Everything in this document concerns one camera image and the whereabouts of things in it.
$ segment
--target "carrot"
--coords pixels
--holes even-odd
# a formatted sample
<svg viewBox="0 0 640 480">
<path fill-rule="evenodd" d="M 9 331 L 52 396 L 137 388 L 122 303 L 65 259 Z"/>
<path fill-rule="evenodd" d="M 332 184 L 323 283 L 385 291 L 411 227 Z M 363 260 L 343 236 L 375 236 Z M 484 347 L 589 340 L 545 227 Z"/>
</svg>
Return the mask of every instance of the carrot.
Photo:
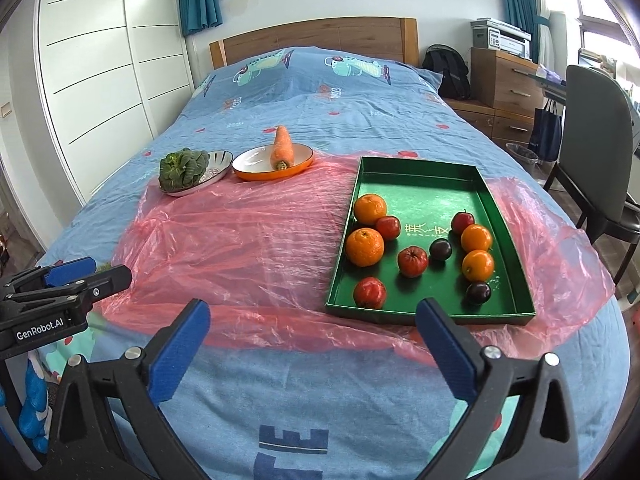
<svg viewBox="0 0 640 480">
<path fill-rule="evenodd" d="M 291 142 L 289 132 L 284 126 L 278 126 L 276 130 L 276 138 L 273 140 L 270 162 L 274 170 L 286 170 L 293 166 L 293 143 Z"/>
</svg>

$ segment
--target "printer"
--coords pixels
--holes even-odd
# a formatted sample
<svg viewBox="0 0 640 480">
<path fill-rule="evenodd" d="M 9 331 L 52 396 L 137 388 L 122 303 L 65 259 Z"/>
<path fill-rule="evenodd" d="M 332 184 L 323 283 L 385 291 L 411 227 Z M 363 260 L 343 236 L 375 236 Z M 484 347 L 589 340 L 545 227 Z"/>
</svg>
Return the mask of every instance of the printer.
<svg viewBox="0 0 640 480">
<path fill-rule="evenodd" d="M 473 46 L 476 48 L 490 48 L 503 50 L 514 56 L 531 60 L 529 44 L 531 35 L 493 18 L 478 18 L 471 22 L 473 32 Z"/>
</svg>

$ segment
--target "pink plastic bag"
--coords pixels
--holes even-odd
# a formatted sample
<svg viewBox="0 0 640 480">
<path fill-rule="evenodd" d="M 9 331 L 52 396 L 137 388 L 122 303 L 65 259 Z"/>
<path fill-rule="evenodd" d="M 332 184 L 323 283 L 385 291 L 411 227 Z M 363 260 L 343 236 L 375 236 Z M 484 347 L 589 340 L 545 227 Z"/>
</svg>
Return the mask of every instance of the pink plastic bag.
<svg viewBox="0 0 640 480">
<path fill-rule="evenodd" d="M 228 176 L 183 198 L 153 179 L 116 247 L 133 282 L 100 303 L 108 320 L 143 333 L 168 325 L 191 298 L 210 305 L 206 343 L 300 351 L 394 350 L 432 364 L 417 330 L 324 314 L 358 156 L 319 156 L 275 182 Z M 510 227 L 534 298 L 527 326 L 483 326 L 482 344 L 536 357 L 565 341 L 611 297 L 609 273 L 584 232 L 551 213 L 516 179 L 490 188 Z"/>
</svg>

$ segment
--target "green tray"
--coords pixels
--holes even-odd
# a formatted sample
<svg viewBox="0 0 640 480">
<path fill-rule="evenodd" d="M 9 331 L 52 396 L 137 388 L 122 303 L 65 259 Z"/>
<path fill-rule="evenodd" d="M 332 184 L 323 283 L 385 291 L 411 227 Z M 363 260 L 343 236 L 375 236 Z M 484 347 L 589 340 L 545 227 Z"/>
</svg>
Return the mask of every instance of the green tray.
<svg viewBox="0 0 640 480">
<path fill-rule="evenodd" d="M 385 254 L 371 267 L 359 268 L 348 261 L 344 241 L 360 227 L 348 215 L 340 253 L 334 269 L 326 311 L 350 319 L 380 324 L 415 324 L 415 307 L 423 298 L 433 297 L 458 324 L 526 324 L 536 314 L 522 264 L 500 211 L 475 166 L 448 164 L 410 158 L 364 156 L 351 198 L 377 193 L 385 199 L 388 214 L 397 216 L 402 231 L 397 240 L 385 243 Z M 476 223 L 491 231 L 490 250 L 495 271 L 488 283 L 492 296 L 482 306 L 464 301 L 468 281 L 460 267 L 465 253 L 460 238 L 449 234 L 451 218 L 458 211 L 472 213 Z M 399 251 L 410 245 L 428 252 L 436 238 L 448 238 L 453 254 L 444 263 L 430 260 L 419 278 L 407 279 L 398 272 Z M 353 301 L 355 285 L 367 276 L 385 284 L 387 298 L 380 310 L 358 308 Z"/>
</svg>

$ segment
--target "orange bowl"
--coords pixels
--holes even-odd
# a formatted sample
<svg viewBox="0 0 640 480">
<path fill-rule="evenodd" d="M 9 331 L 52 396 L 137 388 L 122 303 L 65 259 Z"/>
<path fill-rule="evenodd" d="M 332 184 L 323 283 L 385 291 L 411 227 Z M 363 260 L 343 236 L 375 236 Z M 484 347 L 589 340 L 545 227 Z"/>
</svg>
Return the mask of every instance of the orange bowl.
<svg viewBox="0 0 640 480">
<path fill-rule="evenodd" d="M 286 170 L 274 170 L 270 157 L 273 144 L 252 148 L 238 155 L 231 164 L 234 173 L 242 180 L 275 180 L 305 171 L 314 161 L 314 150 L 304 144 L 293 144 L 294 165 Z"/>
</svg>

